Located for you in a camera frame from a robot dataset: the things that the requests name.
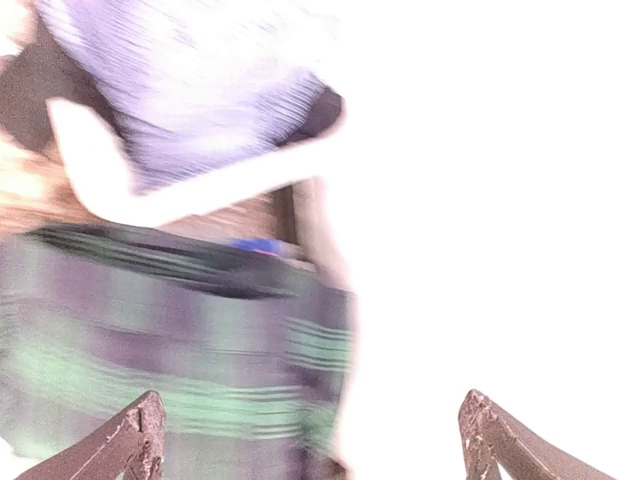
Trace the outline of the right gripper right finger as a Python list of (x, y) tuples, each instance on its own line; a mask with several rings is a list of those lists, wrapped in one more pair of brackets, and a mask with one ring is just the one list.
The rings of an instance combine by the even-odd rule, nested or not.
[(610, 475), (538, 436), (482, 392), (470, 390), (458, 413), (466, 477), (609, 480)]

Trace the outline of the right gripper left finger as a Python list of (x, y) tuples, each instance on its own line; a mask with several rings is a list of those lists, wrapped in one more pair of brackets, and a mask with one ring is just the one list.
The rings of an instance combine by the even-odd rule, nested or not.
[(150, 390), (90, 435), (33, 466), (19, 480), (160, 479), (166, 410)]

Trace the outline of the dark green plaid garment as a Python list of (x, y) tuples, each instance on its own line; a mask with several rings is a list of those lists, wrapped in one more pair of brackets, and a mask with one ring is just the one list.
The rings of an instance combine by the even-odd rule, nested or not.
[(120, 225), (1, 244), (1, 436), (43, 460), (141, 393), (168, 479), (343, 479), (350, 296), (261, 253)]

